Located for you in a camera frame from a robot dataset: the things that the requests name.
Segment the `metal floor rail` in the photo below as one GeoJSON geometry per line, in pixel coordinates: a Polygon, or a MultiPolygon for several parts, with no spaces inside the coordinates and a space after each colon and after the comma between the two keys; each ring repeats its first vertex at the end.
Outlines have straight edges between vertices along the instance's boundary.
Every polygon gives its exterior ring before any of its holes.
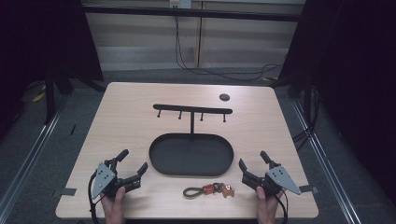
{"type": "Polygon", "coordinates": [[[28,176],[32,172],[35,163],[42,152],[42,149],[47,144],[50,136],[56,127],[59,117],[61,116],[68,99],[64,98],[60,102],[59,107],[55,110],[53,117],[46,122],[40,130],[40,134],[32,145],[29,154],[25,158],[21,168],[16,173],[4,196],[0,199],[0,224],[4,224],[10,214],[15,202],[25,185],[28,176]]]}
{"type": "Polygon", "coordinates": [[[338,175],[332,167],[332,163],[327,156],[324,147],[320,143],[318,136],[314,131],[309,132],[308,122],[304,118],[304,110],[301,104],[295,100],[292,101],[294,110],[298,116],[298,119],[307,133],[307,139],[309,140],[310,146],[314,150],[318,162],[321,166],[322,171],[326,175],[327,181],[332,188],[332,193],[338,202],[348,224],[362,224],[355,205],[350,200],[347,191],[342,185],[338,175]]]}

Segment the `white wall socket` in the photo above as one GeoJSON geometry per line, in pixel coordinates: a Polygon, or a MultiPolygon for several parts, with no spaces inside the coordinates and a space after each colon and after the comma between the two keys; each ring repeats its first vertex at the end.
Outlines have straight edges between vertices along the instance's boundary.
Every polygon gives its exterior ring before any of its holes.
{"type": "Polygon", "coordinates": [[[191,0],[169,0],[170,8],[191,9],[191,0]]]}

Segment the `black hook rack with tray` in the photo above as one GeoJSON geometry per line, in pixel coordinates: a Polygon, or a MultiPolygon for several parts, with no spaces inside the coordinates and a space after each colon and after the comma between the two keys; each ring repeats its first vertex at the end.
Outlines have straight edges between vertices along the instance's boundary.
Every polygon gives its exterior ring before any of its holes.
{"type": "Polygon", "coordinates": [[[176,111],[179,119],[183,112],[189,112],[190,131],[188,133],[165,133],[158,136],[149,147],[152,167],[163,175],[180,176],[219,176],[226,173],[234,158],[232,145],[227,139],[212,133],[194,131],[195,115],[222,115],[223,121],[231,115],[231,108],[199,107],[186,105],[154,104],[157,117],[163,111],[176,111]]]}

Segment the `person's right hand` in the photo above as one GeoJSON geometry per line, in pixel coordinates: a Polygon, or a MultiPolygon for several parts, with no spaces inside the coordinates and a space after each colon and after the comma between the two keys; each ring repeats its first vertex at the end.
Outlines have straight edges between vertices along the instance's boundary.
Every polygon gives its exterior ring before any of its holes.
{"type": "Polygon", "coordinates": [[[275,224],[278,201],[275,197],[266,198],[262,187],[256,188],[257,195],[257,220],[259,224],[275,224]]]}

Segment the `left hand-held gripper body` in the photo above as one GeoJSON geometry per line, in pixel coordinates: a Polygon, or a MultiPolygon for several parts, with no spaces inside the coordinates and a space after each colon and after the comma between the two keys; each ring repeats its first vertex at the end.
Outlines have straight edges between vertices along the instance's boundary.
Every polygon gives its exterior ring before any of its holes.
{"type": "Polygon", "coordinates": [[[110,161],[99,163],[94,173],[94,184],[92,188],[93,199],[96,199],[100,194],[113,198],[121,187],[125,187],[126,192],[141,187],[142,169],[139,169],[136,174],[131,177],[118,178],[118,162],[118,159],[113,158],[110,161]]]}

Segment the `green cord keychain with charm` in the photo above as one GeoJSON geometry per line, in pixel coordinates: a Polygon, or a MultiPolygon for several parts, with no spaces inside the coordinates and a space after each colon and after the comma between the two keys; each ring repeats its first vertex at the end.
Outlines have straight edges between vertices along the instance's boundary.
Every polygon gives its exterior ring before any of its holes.
{"type": "Polygon", "coordinates": [[[201,195],[221,193],[224,198],[234,196],[234,188],[224,183],[213,183],[200,188],[190,187],[183,190],[182,194],[186,199],[194,199],[201,195]]]}

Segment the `black metal stand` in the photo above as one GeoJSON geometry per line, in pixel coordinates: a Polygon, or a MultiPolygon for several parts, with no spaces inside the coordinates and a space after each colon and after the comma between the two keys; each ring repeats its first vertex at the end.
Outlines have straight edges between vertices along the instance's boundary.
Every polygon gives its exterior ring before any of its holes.
{"type": "Polygon", "coordinates": [[[64,66],[49,67],[45,75],[45,93],[47,115],[45,123],[49,124],[55,115],[55,95],[54,87],[57,87],[61,94],[70,94],[74,88],[69,80],[69,75],[64,66]]]}

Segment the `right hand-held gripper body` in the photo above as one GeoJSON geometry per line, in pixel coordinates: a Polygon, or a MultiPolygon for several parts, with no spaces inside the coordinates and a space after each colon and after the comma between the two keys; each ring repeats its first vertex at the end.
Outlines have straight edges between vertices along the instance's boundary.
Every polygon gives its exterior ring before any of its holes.
{"type": "Polygon", "coordinates": [[[252,189],[262,187],[268,197],[277,195],[282,189],[287,189],[297,195],[300,195],[300,189],[292,180],[287,170],[279,163],[271,162],[269,170],[264,177],[258,177],[247,171],[243,174],[242,183],[252,189]]]}

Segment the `yellow floor scrap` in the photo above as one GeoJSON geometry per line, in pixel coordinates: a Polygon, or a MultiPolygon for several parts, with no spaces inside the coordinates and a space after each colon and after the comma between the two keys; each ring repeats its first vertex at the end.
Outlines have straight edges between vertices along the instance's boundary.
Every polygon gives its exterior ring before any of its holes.
{"type": "Polygon", "coordinates": [[[39,102],[43,96],[46,93],[46,85],[43,85],[43,87],[41,88],[41,90],[38,92],[38,94],[36,95],[36,97],[33,99],[33,103],[37,103],[39,102]]]}

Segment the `dark curtain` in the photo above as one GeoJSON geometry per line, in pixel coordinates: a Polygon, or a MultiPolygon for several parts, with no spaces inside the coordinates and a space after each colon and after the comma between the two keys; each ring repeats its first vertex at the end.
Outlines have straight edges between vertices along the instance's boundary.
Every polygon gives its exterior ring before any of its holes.
{"type": "Polygon", "coordinates": [[[105,88],[81,0],[0,0],[0,138],[21,112],[34,81],[55,82],[62,93],[77,78],[105,88]]]}
{"type": "Polygon", "coordinates": [[[279,84],[309,85],[396,204],[396,0],[305,0],[279,84]]]}

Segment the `black horizontal bar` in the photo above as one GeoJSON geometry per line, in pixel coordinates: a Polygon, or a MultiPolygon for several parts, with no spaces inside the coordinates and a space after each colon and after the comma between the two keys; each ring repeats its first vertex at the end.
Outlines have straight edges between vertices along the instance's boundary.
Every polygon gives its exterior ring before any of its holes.
{"type": "Polygon", "coordinates": [[[252,21],[290,21],[298,22],[300,15],[256,13],[256,12],[237,12],[207,9],[185,9],[185,8],[165,8],[165,7],[125,7],[83,4],[85,12],[90,13],[109,13],[109,14],[130,14],[130,15],[150,15],[150,16],[178,16],[196,17],[211,19],[235,19],[252,21]]]}

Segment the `person's left hand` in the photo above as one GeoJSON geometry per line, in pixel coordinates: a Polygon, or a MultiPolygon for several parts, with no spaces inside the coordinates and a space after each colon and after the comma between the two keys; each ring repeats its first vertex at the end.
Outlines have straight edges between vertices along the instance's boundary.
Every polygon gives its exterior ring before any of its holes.
{"type": "Polygon", "coordinates": [[[123,212],[123,199],[125,187],[120,187],[114,198],[104,196],[101,204],[105,213],[106,224],[125,224],[126,219],[123,212]]]}

